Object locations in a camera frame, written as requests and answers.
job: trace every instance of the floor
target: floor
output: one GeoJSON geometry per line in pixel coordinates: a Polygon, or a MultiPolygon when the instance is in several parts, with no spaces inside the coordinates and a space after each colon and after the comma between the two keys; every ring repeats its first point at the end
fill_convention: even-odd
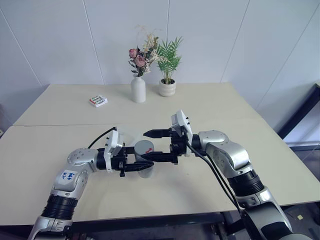
{"type": "MultiPolygon", "coordinates": [[[[297,156],[311,170],[320,181],[320,150],[299,151],[297,156]]],[[[299,204],[289,207],[285,211],[295,233],[302,233],[313,240],[320,240],[320,205],[318,203],[299,204]]],[[[232,219],[238,220],[237,211],[231,212],[232,219]]],[[[139,228],[105,232],[89,232],[90,237],[75,237],[75,240],[218,240],[211,226],[208,224],[189,224],[155,228],[139,228]]],[[[21,240],[7,234],[0,233],[0,239],[21,240]]],[[[229,240],[249,240],[246,230],[228,237],[229,240]]]]}

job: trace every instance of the potted plant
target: potted plant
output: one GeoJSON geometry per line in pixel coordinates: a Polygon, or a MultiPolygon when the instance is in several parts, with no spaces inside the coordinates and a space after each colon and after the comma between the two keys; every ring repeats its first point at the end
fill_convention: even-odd
{"type": "Polygon", "coordinates": [[[134,79],[131,82],[131,97],[136,103],[146,101],[146,83],[141,78],[144,74],[150,73],[150,65],[159,59],[157,54],[158,37],[152,33],[147,34],[147,40],[143,45],[143,50],[139,47],[129,50],[129,64],[134,67],[134,79]]]}
{"type": "Polygon", "coordinates": [[[177,49],[182,41],[182,37],[176,37],[174,41],[162,41],[162,44],[159,44],[157,48],[157,54],[159,57],[163,57],[157,62],[163,75],[163,79],[159,82],[159,93],[164,97],[176,93],[176,81],[171,77],[181,61],[181,56],[177,55],[177,49]]]}

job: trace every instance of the white table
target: white table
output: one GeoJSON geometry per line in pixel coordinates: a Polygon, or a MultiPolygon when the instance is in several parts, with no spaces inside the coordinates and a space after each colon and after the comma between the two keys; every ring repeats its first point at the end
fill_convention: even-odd
{"type": "MultiPolygon", "coordinates": [[[[0,189],[5,193],[0,201],[0,225],[33,224],[46,205],[55,176],[65,164],[68,154],[74,149],[87,147],[113,123],[117,123],[119,130],[125,133],[124,140],[129,146],[140,139],[147,139],[141,135],[145,131],[170,127],[170,116],[179,108],[189,115],[194,133],[216,129],[243,145],[262,182],[269,187],[280,205],[320,200],[317,179],[229,84],[184,84],[173,98],[160,97],[149,91],[144,104],[136,104],[125,96],[113,94],[114,89],[128,90],[127,85],[114,85],[107,87],[109,103],[105,108],[86,105],[89,97],[103,93],[101,88],[104,86],[50,86],[0,139],[0,189]],[[204,89],[193,101],[185,100],[180,93],[181,89],[191,93],[190,89],[201,89],[201,86],[204,89]],[[201,93],[209,92],[209,88],[214,89],[215,94],[203,96],[201,93]],[[53,96],[61,97],[66,92],[69,92],[69,98],[65,98],[64,106],[59,105],[62,103],[60,101],[50,102],[53,96]],[[81,95],[85,99],[83,102],[77,101],[81,95]],[[141,113],[152,106],[152,101],[157,108],[150,108],[149,113],[143,116],[141,113]],[[71,102],[73,107],[67,109],[71,102]],[[79,113],[82,108],[87,114],[79,113]],[[201,109],[210,110],[210,117],[201,113],[201,109]],[[52,118],[44,117],[47,112],[52,118]],[[107,124],[101,124],[101,118],[106,119],[107,124]]],[[[156,150],[169,151],[169,138],[152,139],[152,142],[156,150]]],[[[94,147],[103,145],[101,140],[94,147]]],[[[178,165],[156,163],[154,175],[148,179],[140,178],[135,172],[127,173],[123,178],[119,177],[119,172],[93,173],[75,209],[73,220],[234,209],[208,166],[200,158],[182,156],[178,165]]]]}
{"type": "Polygon", "coordinates": [[[50,85],[14,126],[96,125],[153,122],[169,127],[170,116],[182,109],[195,122],[218,119],[260,119],[230,83],[179,84],[163,97],[147,85],[146,102],[130,100],[130,85],[50,85]],[[89,99],[101,94],[108,103],[98,108],[89,99]]]}

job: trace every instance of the white vase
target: white vase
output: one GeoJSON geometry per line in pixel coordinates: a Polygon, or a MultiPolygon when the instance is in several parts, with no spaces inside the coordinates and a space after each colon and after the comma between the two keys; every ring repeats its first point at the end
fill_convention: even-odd
{"type": "Polygon", "coordinates": [[[173,81],[173,83],[164,84],[162,80],[159,82],[159,94],[164,97],[170,97],[174,95],[176,93],[176,81],[172,79],[171,81],[173,81]]]}
{"type": "Polygon", "coordinates": [[[140,76],[134,76],[131,82],[131,98],[136,103],[146,101],[146,83],[140,76]]]}

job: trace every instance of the dried flower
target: dried flower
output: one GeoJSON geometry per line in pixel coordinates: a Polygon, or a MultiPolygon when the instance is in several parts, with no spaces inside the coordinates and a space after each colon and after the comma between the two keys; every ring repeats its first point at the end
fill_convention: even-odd
{"type": "Polygon", "coordinates": [[[135,49],[135,48],[130,49],[129,50],[129,57],[134,59],[136,56],[137,56],[137,49],[135,49]]]}
{"type": "Polygon", "coordinates": [[[136,56],[134,62],[138,67],[143,67],[146,64],[144,57],[141,55],[136,56]]]}
{"type": "Polygon", "coordinates": [[[135,68],[131,70],[138,77],[143,74],[150,73],[150,65],[154,61],[166,61],[165,57],[159,57],[157,54],[158,48],[158,37],[154,36],[152,33],[146,34],[146,41],[143,45],[143,51],[138,47],[129,50],[129,64],[135,68]]]}

